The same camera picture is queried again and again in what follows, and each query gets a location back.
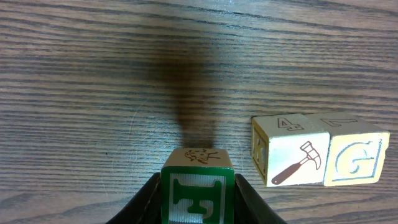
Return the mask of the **green letter F block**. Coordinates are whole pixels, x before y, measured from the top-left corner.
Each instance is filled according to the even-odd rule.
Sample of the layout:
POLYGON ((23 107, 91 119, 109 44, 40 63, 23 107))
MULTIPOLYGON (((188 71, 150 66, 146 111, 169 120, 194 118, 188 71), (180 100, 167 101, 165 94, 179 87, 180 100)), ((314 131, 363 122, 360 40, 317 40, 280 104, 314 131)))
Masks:
POLYGON ((234 223, 234 169, 224 149, 175 149, 160 173, 161 223, 234 223))

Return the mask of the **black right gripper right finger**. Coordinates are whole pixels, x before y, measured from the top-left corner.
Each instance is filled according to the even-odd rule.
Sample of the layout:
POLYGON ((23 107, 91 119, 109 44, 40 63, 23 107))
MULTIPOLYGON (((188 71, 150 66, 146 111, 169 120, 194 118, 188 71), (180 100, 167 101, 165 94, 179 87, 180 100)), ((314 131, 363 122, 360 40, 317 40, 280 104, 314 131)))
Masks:
POLYGON ((241 175, 234 177, 234 224, 287 224, 241 175))

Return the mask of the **yellow letter G block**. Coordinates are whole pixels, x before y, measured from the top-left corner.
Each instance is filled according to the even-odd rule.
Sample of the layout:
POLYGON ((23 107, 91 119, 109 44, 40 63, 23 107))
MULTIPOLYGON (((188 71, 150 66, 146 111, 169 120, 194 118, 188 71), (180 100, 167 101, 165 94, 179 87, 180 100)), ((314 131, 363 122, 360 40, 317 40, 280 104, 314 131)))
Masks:
POLYGON ((349 113, 316 113, 307 118, 330 134, 323 184, 371 184, 381 176, 390 132, 349 113))

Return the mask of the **white hammer picture block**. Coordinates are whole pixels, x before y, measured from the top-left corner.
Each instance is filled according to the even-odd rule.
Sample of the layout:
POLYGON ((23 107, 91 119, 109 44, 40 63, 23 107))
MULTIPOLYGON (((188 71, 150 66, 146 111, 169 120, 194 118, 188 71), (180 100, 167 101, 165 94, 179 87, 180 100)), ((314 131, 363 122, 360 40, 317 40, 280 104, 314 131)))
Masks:
POLYGON ((251 120, 251 157, 267 187, 322 183, 329 142, 329 132, 302 114, 251 120))

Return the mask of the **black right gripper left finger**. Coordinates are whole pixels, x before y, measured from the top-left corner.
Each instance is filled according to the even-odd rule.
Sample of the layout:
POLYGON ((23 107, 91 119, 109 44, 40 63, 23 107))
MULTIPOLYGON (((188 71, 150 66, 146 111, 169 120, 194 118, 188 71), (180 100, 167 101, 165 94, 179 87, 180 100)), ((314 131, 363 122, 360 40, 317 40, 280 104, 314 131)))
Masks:
POLYGON ((157 172, 106 224, 161 224, 161 200, 160 173, 157 172))

